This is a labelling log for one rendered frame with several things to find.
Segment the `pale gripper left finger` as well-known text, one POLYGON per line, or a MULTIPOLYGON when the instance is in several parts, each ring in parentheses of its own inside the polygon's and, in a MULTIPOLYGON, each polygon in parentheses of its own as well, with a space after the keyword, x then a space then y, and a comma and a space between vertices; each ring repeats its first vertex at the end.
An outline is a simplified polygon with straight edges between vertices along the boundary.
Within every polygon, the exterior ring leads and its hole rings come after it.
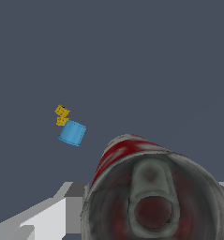
POLYGON ((0 223, 0 240, 62 240, 81 233, 89 184, 65 182, 52 197, 0 223))

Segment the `red and silver can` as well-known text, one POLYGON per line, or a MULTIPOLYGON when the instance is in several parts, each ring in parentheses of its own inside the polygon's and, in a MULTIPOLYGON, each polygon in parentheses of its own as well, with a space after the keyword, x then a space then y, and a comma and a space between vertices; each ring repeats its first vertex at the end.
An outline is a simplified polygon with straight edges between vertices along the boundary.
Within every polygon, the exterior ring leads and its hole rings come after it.
POLYGON ((188 157, 125 134, 106 146, 81 218, 82 240, 224 240, 224 190, 188 157))

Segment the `yellow sponge block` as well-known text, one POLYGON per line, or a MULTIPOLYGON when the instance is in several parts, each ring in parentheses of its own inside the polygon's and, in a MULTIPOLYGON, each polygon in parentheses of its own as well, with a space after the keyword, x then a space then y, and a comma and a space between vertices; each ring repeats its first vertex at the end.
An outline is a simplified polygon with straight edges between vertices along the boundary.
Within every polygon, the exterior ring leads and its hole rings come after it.
POLYGON ((54 112, 57 113, 60 117, 67 117, 68 114, 70 113, 70 110, 63 106, 62 104, 59 104, 54 112))
POLYGON ((67 117, 58 117, 56 121, 57 126, 64 126, 66 122, 68 121, 67 117))

